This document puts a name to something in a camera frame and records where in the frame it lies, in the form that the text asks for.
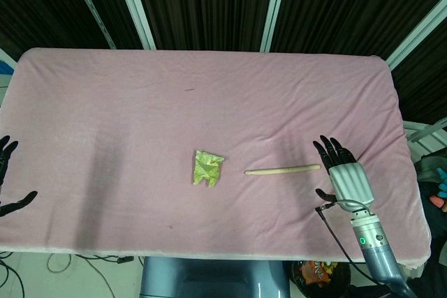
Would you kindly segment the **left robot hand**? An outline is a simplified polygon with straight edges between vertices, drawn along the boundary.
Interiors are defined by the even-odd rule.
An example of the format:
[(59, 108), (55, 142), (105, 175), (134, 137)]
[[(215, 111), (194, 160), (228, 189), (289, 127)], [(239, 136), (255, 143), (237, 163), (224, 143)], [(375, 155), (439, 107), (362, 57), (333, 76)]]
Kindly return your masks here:
[[(4, 183), (10, 157), (17, 146), (18, 141), (10, 142), (9, 135), (5, 135), (1, 138), (1, 186), (3, 186)], [(37, 191), (32, 191), (28, 193), (23, 199), (18, 200), (17, 202), (11, 202), (9, 204), (1, 205), (1, 217), (4, 217), (28, 206), (36, 198), (37, 195)]]

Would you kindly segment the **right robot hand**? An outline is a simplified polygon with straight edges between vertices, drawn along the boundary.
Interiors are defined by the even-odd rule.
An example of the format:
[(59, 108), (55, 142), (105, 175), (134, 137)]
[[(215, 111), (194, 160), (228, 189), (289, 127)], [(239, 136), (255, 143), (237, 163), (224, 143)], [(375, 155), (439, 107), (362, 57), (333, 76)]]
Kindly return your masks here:
[(320, 136), (313, 142), (328, 173), (333, 194), (320, 188), (316, 194), (328, 203), (338, 204), (344, 211), (368, 211), (374, 202), (374, 194), (366, 172), (354, 155), (333, 137)]

